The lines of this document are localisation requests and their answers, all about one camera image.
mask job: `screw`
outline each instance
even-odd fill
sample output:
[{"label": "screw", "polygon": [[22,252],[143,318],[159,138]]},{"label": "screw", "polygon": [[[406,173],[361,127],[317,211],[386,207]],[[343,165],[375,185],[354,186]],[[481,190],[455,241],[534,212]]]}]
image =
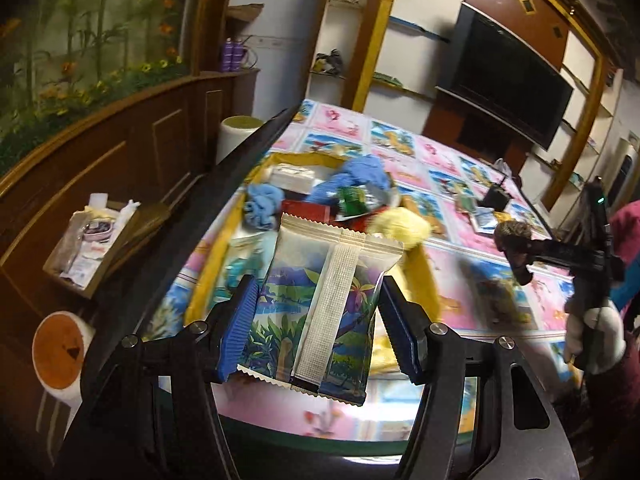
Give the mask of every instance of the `screw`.
[{"label": "screw", "polygon": [[449,331],[449,327],[444,323],[431,323],[429,329],[438,335],[445,335]]},{"label": "screw", "polygon": [[194,321],[189,325],[189,332],[192,334],[202,334],[209,326],[204,321]]},{"label": "screw", "polygon": [[505,335],[501,335],[498,338],[498,343],[500,343],[500,346],[502,348],[506,348],[507,350],[513,350],[513,348],[516,346],[516,343],[514,343],[513,339]]},{"label": "screw", "polygon": [[135,336],[133,334],[126,335],[122,338],[122,341],[120,342],[120,344],[122,345],[123,348],[133,348],[135,345],[138,344],[138,336]]}]

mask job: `table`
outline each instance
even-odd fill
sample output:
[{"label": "table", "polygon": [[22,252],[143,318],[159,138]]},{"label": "table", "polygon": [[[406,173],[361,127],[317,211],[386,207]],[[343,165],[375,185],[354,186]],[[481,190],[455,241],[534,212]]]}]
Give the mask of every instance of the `table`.
[{"label": "table", "polygon": [[[305,100],[293,122],[269,152],[327,152],[346,157],[378,156],[403,194],[439,226],[425,243],[442,302],[442,321],[460,335],[493,340],[513,336],[541,382],[556,396],[570,387],[574,373],[562,362],[564,311],[572,283],[561,269],[538,266],[534,280],[520,287],[490,237],[478,235],[468,217],[456,212],[456,192],[484,196],[503,175],[482,162],[426,137],[332,105]],[[537,238],[550,234],[511,179],[507,211],[527,221]],[[231,198],[191,254],[146,330],[147,338],[171,336],[182,328],[182,314],[206,254],[242,189]],[[167,378],[161,381],[170,389]],[[279,388],[243,374],[214,384],[218,412],[229,420],[268,430],[290,446],[353,454],[400,454],[417,413],[421,386],[399,373],[371,376],[362,407]],[[465,385],[460,434],[474,424],[475,378]],[[352,446],[377,443],[378,446]]]}]

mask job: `blue shelf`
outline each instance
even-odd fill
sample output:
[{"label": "blue shelf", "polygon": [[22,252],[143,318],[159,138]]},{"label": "blue shelf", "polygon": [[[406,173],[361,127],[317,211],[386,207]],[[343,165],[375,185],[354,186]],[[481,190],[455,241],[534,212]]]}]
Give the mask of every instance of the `blue shelf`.
[{"label": "blue shelf", "polygon": [[408,28],[413,30],[414,32],[418,32],[419,34],[429,38],[430,40],[442,41],[443,43],[449,43],[449,38],[444,38],[443,36],[436,34],[435,32],[431,32],[424,27],[421,27],[417,23],[408,22],[407,20],[403,20],[402,18],[397,18],[396,16],[389,16],[389,23],[393,25],[398,25],[399,27]]}]

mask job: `black television screen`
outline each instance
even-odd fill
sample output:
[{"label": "black television screen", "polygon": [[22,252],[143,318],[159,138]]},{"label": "black television screen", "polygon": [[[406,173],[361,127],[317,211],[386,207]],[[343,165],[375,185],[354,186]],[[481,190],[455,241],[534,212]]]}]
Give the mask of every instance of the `black television screen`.
[{"label": "black television screen", "polygon": [[467,4],[460,8],[437,88],[545,150],[572,93],[571,85],[540,54]]}]

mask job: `hand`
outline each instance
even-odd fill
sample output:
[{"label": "hand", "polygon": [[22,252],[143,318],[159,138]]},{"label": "hand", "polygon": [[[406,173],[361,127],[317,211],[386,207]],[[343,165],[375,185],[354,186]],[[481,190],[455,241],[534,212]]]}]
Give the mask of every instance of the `hand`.
[{"label": "hand", "polygon": [[[569,298],[564,310],[571,312],[573,298]],[[569,314],[566,320],[566,336],[564,339],[564,362],[568,363],[572,356],[582,352],[582,330],[586,324],[590,328],[599,330],[604,334],[604,345],[600,355],[593,356],[591,369],[586,370],[592,374],[601,374],[613,368],[620,362],[625,354],[625,329],[622,318],[611,300],[607,299],[605,306],[590,308],[584,313],[584,320]]]}]

